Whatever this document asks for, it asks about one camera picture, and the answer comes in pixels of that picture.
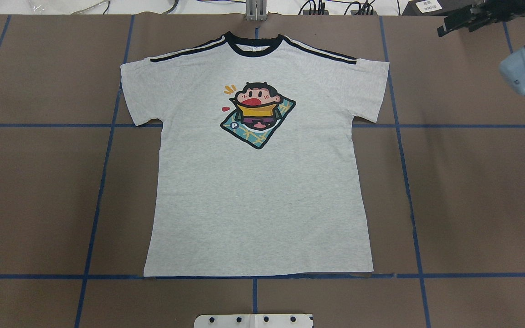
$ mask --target brown table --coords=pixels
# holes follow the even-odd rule
[[[525,327],[525,98],[498,64],[525,19],[436,36],[439,17],[0,16],[0,327],[191,327],[312,313],[325,327]],[[389,60],[353,128],[375,272],[140,278],[158,121],[134,127],[119,65],[225,31]]]

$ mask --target cartoon graphic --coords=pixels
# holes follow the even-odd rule
[[[226,86],[224,93],[229,95],[231,91],[236,91],[234,85]],[[247,82],[230,101],[236,109],[220,124],[221,128],[256,149],[264,147],[295,106],[295,101],[284,97],[266,82]],[[222,110],[225,112],[229,108],[223,107]]]

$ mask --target open red mouth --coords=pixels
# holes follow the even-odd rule
[[[258,106],[258,105],[262,104],[262,102],[260,101],[260,99],[251,98],[251,99],[244,100],[242,102],[242,104],[245,104],[247,106]]]

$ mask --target shoulder stripe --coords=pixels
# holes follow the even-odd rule
[[[302,44],[299,44],[297,42],[292,41],[288,37],[285,37],[285,41],[289,45],[294,46],[295,48],[297,48],[299,50],[303,50],[304,52],[308,52],[310,54],[313,54],[313,55],[316,55],[316,56],[320,56],[320,57],[323,57],[323,58],[327,58],[327,59],[330,59],[330,60],[335,60],[337,62],[340,61],[340,62],[345,62],[347,64],[355,65],[356,61],[357,61],[357,59],[353,58],[352,56],[346,56],[346,55],[338,54],[337,52],[328,51],[328,50],[321,50],[321,49],[313,48],[312,46],[309,46],[309,48],[307,48],[306,46],[303,46]]]
[[[160,56],[160,57],[151,58],[150,60],[151,60],[151,62],[161,62],[161,61],[163,62],[165,60],[177,58],[177,57],[183,56],[183,55],[197,54],[198,52],[210,50],[210,49],[213,49],[213,48],[215,48],[217,46],[221,46],[221,45],[223,45],[225,43],[226,43],[226,40],[224,39],[224,37],[219,37],[216,40],[210,40],[210,41],[208,41],[206,43],[200,44],[199,46],[195,46],[195,47],[189,48],[189,49],[180,50],[180,51],[177,51],[177,52],[171,52],[170,54],[166,54],[166,55]]]

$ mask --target t-shirt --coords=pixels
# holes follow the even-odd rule
[[[144,276],[373,270],[351,125],[388,62],[228,32],[121,73],[133,122],[163,121]]]

